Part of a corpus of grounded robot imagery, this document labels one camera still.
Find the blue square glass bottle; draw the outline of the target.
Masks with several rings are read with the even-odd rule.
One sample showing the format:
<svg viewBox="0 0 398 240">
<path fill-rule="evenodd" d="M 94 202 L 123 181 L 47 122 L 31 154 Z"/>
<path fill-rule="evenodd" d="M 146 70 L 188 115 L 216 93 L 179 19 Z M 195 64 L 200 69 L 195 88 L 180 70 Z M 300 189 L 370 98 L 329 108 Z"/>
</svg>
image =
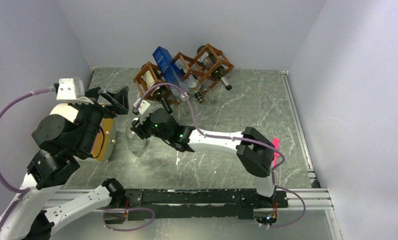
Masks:
<svg viewBox="0 0 398 240">
<path fill-rule="evenodd" d="M 158 46 L 152 54 L 157 66 L 159 67 L 166 82 L 171 83 L 174 86 L 169 86 L 172 94 L 176 100 L 182 100 L 186 102 L 189 100 L 188 92 L 190 91 L 189 86 L 185 82 L 181 70 L 176 65 L 169 51 L 161 46 Z"/>
</svg>

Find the clear square liquor bottle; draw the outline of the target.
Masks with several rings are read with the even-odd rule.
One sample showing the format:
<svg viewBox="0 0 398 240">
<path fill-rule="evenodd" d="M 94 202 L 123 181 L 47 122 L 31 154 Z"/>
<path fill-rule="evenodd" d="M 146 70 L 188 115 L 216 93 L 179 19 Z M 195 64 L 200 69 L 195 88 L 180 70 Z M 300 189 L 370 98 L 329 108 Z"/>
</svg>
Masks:
<svg viewBox="0 0 398 240">
<path fill-rule="evenodd" d="M 199 104 L 205 102 L 205 97 L 201 92 L 202 84 L 196 78 L 195 75 L 189 75 L 184 81 L 184 85 L 189 89 L 188 92 L 194 96 Z"/>
</svg>

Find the tall clear glass bottle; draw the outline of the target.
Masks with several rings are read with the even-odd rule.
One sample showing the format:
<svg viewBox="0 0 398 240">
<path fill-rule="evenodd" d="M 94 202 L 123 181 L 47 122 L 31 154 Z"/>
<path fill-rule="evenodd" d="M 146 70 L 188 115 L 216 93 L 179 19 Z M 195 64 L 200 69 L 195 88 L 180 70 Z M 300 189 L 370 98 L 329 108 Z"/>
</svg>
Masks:
<svg viewBox="0 0 398 240">
<path fill-rule="evenodd" d="M 204 97 L 205 97 L 206 102 L 209 104 L 214 104 L 216 99 L 214 98 L 213 89 L 207 87 L 204 92 L 205 92 Z"/>
</svg>

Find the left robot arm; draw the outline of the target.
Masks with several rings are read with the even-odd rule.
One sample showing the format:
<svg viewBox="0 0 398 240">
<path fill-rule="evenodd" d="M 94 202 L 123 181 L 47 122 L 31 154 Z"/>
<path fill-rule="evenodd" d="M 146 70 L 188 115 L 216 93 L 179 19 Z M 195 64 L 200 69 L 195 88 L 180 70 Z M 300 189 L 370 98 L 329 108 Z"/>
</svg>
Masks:
<svg viewBox="0 0 398 240">
<path fill-rule="evenodd" d="M 48 240 L 64 226 L 99 209 L 126 209 L 126 190 L 115 178 L 106 179 L 93 191 L 65 204 L 45 209 L 45 203 L 79 169 L 78 159 L 92 157 L 103 119 L 126 115 L 129 88 L 115 92 L 95 87 L 83 93 L 86 102 L 68 99 L 75 118 L 54 113 L 32 133 L 39 151 L 27 166 L 20 188 L 12 187 L 0 173 L 0 182 L 15 197 L 0 216 L 0 240 Z"/>
</svg>

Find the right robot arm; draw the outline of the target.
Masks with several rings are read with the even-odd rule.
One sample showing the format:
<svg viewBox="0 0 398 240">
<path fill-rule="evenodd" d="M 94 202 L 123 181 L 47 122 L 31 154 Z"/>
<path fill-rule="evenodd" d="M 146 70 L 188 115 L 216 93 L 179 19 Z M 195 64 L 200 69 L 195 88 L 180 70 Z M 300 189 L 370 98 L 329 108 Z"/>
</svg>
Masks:
<svg viewBox="0 0 398 240">
<path fill-rule="evenodd" d="M 163 109 L 139 114 L 131 130 L 141 139 L 156 137 L 179 152 L 217 152 L 236 156 L 245 170 L 254 177 L 257 202 L 269 207 L 276 200 L 272 176 L 276 147 L 253 127 L 238 132 L 216 132 L 180 125 Z"/>
</svg>

